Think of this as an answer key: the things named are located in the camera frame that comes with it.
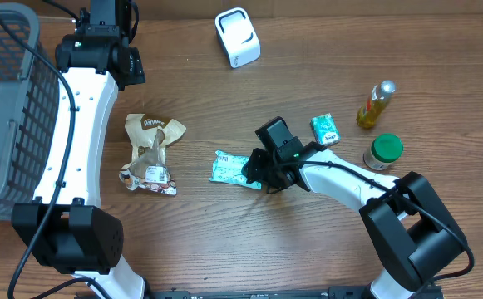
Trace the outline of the teal white large packet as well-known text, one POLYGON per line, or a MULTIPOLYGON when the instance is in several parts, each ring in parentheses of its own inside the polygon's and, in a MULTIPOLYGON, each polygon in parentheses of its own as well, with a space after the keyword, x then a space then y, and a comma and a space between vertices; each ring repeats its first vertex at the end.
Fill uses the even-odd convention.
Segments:
POLYGON ((216 150, 216 160, 212 164, 212 174, 209 180, 216 183, 226 183, 244 186, 250 189, 260 190, 261 183, 248 184, 242 169, 249 161, 247 156, 231 155, 221 150, 216 150))

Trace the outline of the teal white small packet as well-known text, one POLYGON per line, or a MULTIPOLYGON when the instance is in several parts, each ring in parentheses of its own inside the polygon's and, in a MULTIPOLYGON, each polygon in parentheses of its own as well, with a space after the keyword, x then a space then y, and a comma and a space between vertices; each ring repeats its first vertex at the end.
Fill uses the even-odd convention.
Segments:
POLYGON ((313 117, 310 124, 315 140, 319 144, 330 146, 335 145, 341 140, 338 128, 330 113, 313 117))

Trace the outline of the yellow bottle with silver cap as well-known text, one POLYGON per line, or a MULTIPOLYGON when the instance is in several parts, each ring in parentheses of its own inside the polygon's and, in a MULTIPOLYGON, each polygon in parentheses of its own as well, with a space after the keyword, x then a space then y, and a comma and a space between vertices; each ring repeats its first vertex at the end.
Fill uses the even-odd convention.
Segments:
POLYGON ((388 107, 396 90, 396 84, 391 80, 375 85, 371 95, 357 112, 357 125, 363 129, 372 128, 380 114, 388 107))

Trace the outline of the green lid white jar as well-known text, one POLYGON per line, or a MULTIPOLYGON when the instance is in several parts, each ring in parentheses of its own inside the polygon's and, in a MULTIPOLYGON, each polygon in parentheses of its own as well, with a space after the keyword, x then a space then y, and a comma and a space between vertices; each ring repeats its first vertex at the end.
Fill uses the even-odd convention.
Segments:
POLYGON ((394 134, 379 135, 363 153, 363 162, 370 169, 382 171, 399 160, 403 154, 402 140, 394 134))

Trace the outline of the brown snack package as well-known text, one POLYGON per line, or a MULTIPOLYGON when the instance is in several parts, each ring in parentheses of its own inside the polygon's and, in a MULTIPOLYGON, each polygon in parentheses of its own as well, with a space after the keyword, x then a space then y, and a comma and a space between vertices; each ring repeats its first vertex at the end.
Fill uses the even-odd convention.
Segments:
POLYGON ((129 114, 126 133, 132 146, 131 162, 124 165, 119 178, 129 190, 177 195, 177 186, 166 164, 166 149, 186 132, 178 120, 150 114, 129 114))

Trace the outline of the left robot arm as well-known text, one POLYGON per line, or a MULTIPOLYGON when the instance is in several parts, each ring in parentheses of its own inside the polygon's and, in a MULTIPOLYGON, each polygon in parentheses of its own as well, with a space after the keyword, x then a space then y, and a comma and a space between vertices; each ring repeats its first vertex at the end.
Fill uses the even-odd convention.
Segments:
POLYGON ((100 298, 147 298, 149 285, 122 254, 122 223, 101 209, 106 127, 118 94, 145 82, 132 46, 139 10, 132 1, 94 1, 55 50, 57 118, 42 177, 30 203, 12 210, 26 255, 84 282, 100 298))

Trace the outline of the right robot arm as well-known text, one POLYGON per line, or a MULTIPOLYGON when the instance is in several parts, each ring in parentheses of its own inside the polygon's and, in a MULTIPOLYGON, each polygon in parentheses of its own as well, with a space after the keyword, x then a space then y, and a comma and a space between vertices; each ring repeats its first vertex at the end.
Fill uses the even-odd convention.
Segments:
POLYGON ((360 214, 383 266, 366 286, 332 286, 330 298, 441 298, 438 281, 466 275, 475 259, 465 234, 429 181, 377 174, 303 145, 276 117, 255 131, 262 143, 243 167, 269 194, 291 186, 324 194, 360 214))

